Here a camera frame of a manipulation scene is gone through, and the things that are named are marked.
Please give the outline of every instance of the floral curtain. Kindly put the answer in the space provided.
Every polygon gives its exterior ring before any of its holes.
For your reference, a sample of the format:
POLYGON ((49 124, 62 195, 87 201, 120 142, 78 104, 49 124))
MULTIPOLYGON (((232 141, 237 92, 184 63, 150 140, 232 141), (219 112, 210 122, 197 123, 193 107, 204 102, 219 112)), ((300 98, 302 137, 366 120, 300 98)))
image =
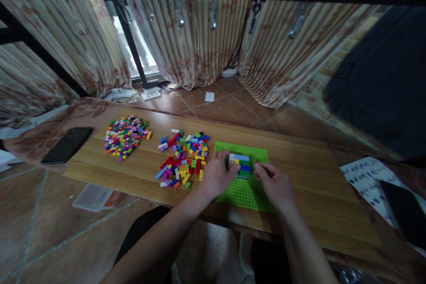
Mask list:
POLYGON ((93 97, 132 87, 103 0, 0 1, 93 97))
POLYGON ((78 99, 26 44, 0 46, 0 126, 25 126, 26 120, 78 99))
POLYGON ((210 30, 212 0, 185 0, 184 27, 176 21, 176 0, 127 0, 160 72, 190 90, 214 82, 226 67, 260 104, 278 108, 327 61, 378 6, 312 4, 294 39, 292 1, 266 1, 252 34, 252 3, 219 0, 217 28, 210 30), (154 20, 147 19, 152 5, 154 20))
POLYGON ((244 32, 239 80, 261 105, 278 108, 301 88, 379 6, 314 3, 294 39, 296 3, 266 1, 244 32))
POLYGON ((218 0, 217 27, 210 26, 209 0, 183 0, 179 28, 178 0, 150 0, 154 20, 142 0, 126 0, 165 79, 191 90, 212 84, 238 54, 249 0, 218 0))

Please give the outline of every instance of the leg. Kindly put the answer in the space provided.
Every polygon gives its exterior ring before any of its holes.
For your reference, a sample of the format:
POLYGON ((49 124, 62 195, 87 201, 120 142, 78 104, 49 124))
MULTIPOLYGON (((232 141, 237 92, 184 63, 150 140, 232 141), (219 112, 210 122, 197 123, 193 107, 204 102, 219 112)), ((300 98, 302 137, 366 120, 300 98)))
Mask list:
POLYGON ((256 284, 291 283, 292 276, 283 243, 260 239, 253 241, 250 254, 256 284))
MULTIPOLYGON (((146 212, 144 215, 138 217, 127 232, 126 238, 120 247, 120 250, 115 258, 114 265, 121 260, 121 258, 136 244, 137 241, 144 235, 151 227, 154 226, 159 220, 165 216, 170 209, 164 206, 156 207, 155 209, 146 212)), ((172 283, 172 273, 167 274, 164 283, 172 283)))

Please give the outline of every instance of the clear plastic container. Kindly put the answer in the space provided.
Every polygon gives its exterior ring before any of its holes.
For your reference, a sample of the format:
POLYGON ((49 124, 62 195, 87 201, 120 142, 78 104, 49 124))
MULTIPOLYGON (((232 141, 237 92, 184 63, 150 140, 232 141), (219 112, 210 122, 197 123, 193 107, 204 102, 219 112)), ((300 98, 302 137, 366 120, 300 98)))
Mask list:
POLYGON ((72 203, 72 206, 98 213, 104 209, 112 209, 120 195, 120 192, 89 183, 72 203))

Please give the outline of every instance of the tiled floor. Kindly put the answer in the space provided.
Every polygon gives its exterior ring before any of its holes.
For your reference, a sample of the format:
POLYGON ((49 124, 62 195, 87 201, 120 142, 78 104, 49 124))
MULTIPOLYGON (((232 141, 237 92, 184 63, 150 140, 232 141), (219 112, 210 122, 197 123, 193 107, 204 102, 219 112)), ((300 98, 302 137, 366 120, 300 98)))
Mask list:
MULTIPOLYGON (((191 92, 179 89, 136 105, 370 151, 295 106, 286 104, 278 110, 260 106, 237 79, 219 79, 191 92), (207 91, 215 92, 214 102, 204 101, 207 91)), ((113 210, 75 209, 71 204, 85 183, 26 163, 13 165, 0 178, 0 282, 4 283, 98 282, 111 268, 130 225, 154 207, 124 195, 113 210)), ((254 283, 238 264, 232 232, 201 221, 191 231, 176 266, 182 283, 254 283)))

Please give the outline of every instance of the smartphone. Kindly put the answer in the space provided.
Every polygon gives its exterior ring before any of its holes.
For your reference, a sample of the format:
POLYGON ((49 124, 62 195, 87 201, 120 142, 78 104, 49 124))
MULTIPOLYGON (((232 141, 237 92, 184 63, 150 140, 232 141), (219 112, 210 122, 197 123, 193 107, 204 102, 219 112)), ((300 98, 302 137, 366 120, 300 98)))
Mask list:
POLYGON ((426 215, 408 190, 380 181, 387 203, 407 242, 426 249, 426 215))
POLYGON ((93 128, 75 127, 70 129, 67 134, 50 150, 50 152, 41 160, 41 164, 66 163, 83 143, 89 138, 93 128))

